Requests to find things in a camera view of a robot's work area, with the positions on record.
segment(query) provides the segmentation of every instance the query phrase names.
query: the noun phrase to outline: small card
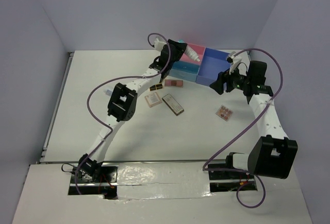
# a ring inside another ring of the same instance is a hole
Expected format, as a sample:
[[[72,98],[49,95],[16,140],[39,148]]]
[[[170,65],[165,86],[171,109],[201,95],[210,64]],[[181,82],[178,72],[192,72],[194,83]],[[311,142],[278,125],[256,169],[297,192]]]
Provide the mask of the small card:
[[[162,101],[157,93],[152,93],[152,94],[146,95],[144,98],[145,98],[146,102],[148,103],[149,107],[154,107],[154,106],[162,103]]]
[[[182,81],[182,80],[165,80],[164,86],[182,88],[184,86],[184,81]]]
[[[225,121],[228,121],[232,114],[233,111],[225,106],[221,106],[220,109],[216,112],[216,115]]]

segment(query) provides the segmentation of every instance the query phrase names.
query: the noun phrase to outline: black cable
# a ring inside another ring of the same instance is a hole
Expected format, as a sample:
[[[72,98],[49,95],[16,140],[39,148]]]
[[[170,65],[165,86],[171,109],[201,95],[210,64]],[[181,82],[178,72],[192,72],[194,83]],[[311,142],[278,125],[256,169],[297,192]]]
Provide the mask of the black cable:
[[[63,169],[63,166],[64,166],[64,165],[72,166],[72,168],[74,168],[74,165],[72,165],[72,164],[70,164],[70,163],[63,163],[62,166],[61,166],[61,171],[62,171],[62,172],[64,172],[64,173],[72,173],[72,171],[65,171],[65,170]]]

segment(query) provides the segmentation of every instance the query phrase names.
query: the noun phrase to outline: white bottle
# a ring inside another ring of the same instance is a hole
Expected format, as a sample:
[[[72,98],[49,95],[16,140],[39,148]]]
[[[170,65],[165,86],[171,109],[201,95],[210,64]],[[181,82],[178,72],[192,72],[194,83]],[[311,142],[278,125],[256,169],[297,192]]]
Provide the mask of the white bottle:
[[[198,54],[189,45],[187,45],[185,54],[188,56],[188,58],[190,58],[194,61],[200,62],[200,58],[199,58]]]

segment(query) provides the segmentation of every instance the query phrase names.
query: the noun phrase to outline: red wire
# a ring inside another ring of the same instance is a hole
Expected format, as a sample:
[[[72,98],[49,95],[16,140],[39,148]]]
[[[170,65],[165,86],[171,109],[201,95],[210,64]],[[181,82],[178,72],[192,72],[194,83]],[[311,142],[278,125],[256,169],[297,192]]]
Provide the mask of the red wire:
[[[110,185],[110,187],[111,187],[111,188],[114,188],[114,186],[113,186],[112,184],[110,184],[110,182],[107,180],[107,178],[105,177],[105,175],[104,175],[104,174],[103,174],[103,177],[104,177],[105,181],[107,181],[107,182],[108,182],[108,184]]]

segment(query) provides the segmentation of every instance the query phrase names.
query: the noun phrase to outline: white table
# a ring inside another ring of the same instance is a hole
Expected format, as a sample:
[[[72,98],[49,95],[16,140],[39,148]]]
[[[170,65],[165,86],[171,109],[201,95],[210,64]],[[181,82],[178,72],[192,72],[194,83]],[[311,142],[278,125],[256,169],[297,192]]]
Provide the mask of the white table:
[[[54,164],[31,166],[13,223],[311,224],[293,169],[286,180],[262,178],[266,200],[252,210],[237,202],[235,192],[156,200],[68,196],[70,174],[61,172],[60,162],[78,161],[100,129],[86,110],[89,92],[108,79],[144,73],[157,55],[152,50],[76,51],[44,158]],[[249,63],[247,54],[243,54],[243,61]],[[185,81],[182,89],[165,88],[158,93],[161,96],[171,93],[185,108],[184,113],[177,117],[163,104],[149,108],[141,96],[135,116],[111,144],[107,161],[206,160],[254,118],[238,90],[219,96],[208,87]],[[102,90],[95,94],[92,108],[99,117],[105,117],[108,100]],[[228,122],[215,115],[221,105],[234,111]],[[231,151],[249,153],[257,139],[254,127],[220,158]],[[256,204],[261,194],[261,191],[240,193],[242,201],[250,205]]]
[[[77,162],[101,128],[86,108],[90,91],[115,77],[143,74],[158,55],[154,50],[76,51],[44,162]],[[247,53],[242,57],[248,65]],[[206,160],[254,119],[239,90],[220,96],[209,87],[185,81],[183,88],[157,92],[161,97],[172,94],[185,109],[184,113],[175,116],[165,104],[149,108],[143,97],[149,94],[146,91],[138,99],[133,118],[114,138],[106,161]],[[102,89],[91,101],[95,114],[103,120],[108,102],[109,96]],[[228,122],[215,115],[221,105],[234,112]],[[223,159],[233,151],[250,153],[258,138],[257,128],[253,127],[218,158]]]

